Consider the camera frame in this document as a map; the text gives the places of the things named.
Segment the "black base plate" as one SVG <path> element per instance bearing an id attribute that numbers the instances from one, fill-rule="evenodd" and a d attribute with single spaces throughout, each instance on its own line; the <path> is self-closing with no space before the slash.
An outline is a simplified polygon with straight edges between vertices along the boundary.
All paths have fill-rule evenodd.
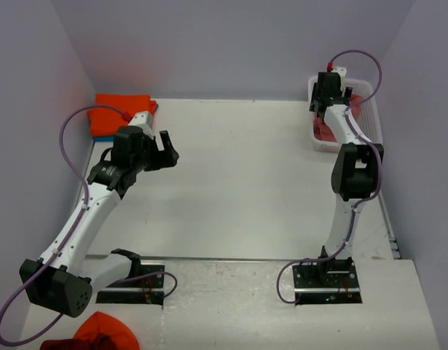
<path id="1" fill-rule="evenodd" d="M 97 304 L 125 304 L 125 305 L 158 305 L 164 303 L 163 271 L 165 266 L 159 263 L 141 263 L 137 276 L 157 272 L 157 275 L 147 279 L 114 283 L 102 289 L 97 295 Z"/>
<path id="2" fill-rule="evenodd" d="M 296 305 L 361 304 L 361 288 L 355 263 L 329 260 L 304 262 L 292 267 Z"/>

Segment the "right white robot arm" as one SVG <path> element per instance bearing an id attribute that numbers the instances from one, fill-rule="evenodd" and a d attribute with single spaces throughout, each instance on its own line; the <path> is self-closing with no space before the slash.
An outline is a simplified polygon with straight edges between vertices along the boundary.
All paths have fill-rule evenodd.
<path id="1" fill-rule="evenodd" d="M 352 89 L 342 87 L 339 73 L 318 73 L 310 111 L 331 129 L 339 145 L 331 173 L 336 206 L 331 232 L 317 260 L 315 277 L 333 287 L 353 274 L 353 239 L 366 202 L 378 196 L 382 182 L 384 149 L 360 129 L 351 106 Z"/>

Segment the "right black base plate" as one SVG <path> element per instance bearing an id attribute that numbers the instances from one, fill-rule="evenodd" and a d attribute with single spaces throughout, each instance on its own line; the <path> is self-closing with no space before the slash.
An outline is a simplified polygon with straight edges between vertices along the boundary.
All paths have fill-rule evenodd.
<path id="1" fill-rule="evenodd" d="M 355 263 L 329 260 L 304 262 L 292 267 L 296 305 L 361 304 L 361 288 Z"/>

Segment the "folded blue t shirt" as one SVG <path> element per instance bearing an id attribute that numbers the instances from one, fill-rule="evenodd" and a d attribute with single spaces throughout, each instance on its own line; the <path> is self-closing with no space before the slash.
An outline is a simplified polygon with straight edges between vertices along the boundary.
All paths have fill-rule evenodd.
<path id="1" fill-rule="evenodd" d="M 153 102 L 146 110 L 132 109 L 130 107 L 116 106 L 115 110 L 107 108 L 95 108 L 88 112 L 90 118 L 90 133 L 93 141 L 107 142 L 113 141 L 114 134 L 122 126 L 128 126 L 132 117 L 143 111 L 148 111 L 153 116 L 152 129 L 143 128 L 145 133 L 149 136 L 152 135 L 154 114 L 158 109 L 157 103 Z"/>

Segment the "dark red cloth at front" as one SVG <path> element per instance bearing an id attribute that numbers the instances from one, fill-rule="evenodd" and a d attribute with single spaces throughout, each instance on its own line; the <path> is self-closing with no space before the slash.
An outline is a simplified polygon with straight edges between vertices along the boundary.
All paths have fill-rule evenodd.
<path id="1" fill-rule="evenodd" d="M 95 339 L 63 339 L 44 341 L 40 350 L 117 350 L 116 344 L 109 336 L 100 336 Z"/>

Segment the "folded orange t shirt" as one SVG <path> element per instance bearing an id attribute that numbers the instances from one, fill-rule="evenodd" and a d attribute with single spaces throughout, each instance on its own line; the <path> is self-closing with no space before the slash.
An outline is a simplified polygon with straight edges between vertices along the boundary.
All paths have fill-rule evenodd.
<path id="1" fill-rule="evenodd" d="M 93 138 L 113 136 L 118 128 L 126 126 L 136 113 L 148 111 L 155 115 L 158 108 L 158 103 L 151 99 L 150 95 L 97 93 L 95 103 L 114 107 L 114 110 L 95 108 L 87 112 Z"/>

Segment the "white plastic basket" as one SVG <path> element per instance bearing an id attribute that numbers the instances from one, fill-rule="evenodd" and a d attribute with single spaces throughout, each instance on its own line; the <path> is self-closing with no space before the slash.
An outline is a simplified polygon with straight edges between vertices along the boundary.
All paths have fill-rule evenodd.
<path id="1" fill-rule="evenodd" d="M 362 98 L 368 97 L 374 90 L 372 85 L 367 81 L 353 78 L 342 79 L 342 89 L 351 88 L 353 93 L 361 95 Z M 373 143 L 383 143 L 382 130 L 380 125 L 379 112 L 377 103 L 374 98 L 360 105 L 361 114 L 357 122 L 359 128 L 363 131 Z M 337 142 L 320 141 L 314 137 L 313 133 L 313 113 L 310 112 L 312 118 L 312 126 L 309 129 L 309 136 L 315 151 L 319 152 L 338 152 Z"/>

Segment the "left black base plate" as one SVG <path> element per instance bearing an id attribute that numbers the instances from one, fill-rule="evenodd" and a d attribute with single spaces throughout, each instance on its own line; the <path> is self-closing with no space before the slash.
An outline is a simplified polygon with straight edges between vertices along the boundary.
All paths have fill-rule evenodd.
<path id="1" fill-rule="evenodd" d="M 97 304 L 125 304 L 125 305 L 158 305 L 164 303 L 163 271 L 165 266 L 159 263 L 141 263 L 137 276 L 157 272 L 157 275 L 147 279 L 114 283 L 102 289 L 97 295 Z"/>

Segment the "orange cloth at front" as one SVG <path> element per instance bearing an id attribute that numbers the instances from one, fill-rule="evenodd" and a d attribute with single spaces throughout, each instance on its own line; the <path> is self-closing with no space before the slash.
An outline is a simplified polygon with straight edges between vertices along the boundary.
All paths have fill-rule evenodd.
<path id="1" fill-rule="evenodd" d="M 137 337 L 124 323 L 100 311 L 79 327 L 73 339 L 83 342 L 87 349 L 141 349 Z"/>

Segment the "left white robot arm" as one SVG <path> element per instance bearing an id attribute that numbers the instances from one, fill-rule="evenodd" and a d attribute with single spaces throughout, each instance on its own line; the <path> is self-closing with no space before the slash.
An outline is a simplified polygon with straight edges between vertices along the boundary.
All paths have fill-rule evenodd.
<path id="1" fill-rule="evenodd" d="M 137 176 L 176 166 L 179 155 L 169 133 L 161 131 L 160 139 L 162 149 L 138 126 L 116 132 L 110 158 L 102 158 L 91 169 L 82 199 L 62 231 L 37 260 L 25 260 L 20 266 L 31 303 L 76 318 L 96 292 L 115 283 L 132 287 L 141 280 L 141 258 L 125 249 L 112 250 L 91 268 L 84 269 L 83 263 L 94 238 Z"/>

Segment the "pink t shirt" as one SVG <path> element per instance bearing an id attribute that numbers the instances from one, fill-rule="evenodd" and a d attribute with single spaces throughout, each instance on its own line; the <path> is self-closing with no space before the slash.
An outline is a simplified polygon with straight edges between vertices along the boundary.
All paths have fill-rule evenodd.
<path id="1" fill-rule="evenodd" d="M 349 105 L 353 105 L 362 100 L 362 96 L 353 93 L 350 96 Z M 361 114 L 361 106 L 355 106 L 351 109 L 354 120 L 358 123 Z M 336 142 L 335 136 L 330 127 L 314 112 L 313 113 L 313 133 L 314 137 L 320 141 Z"/>

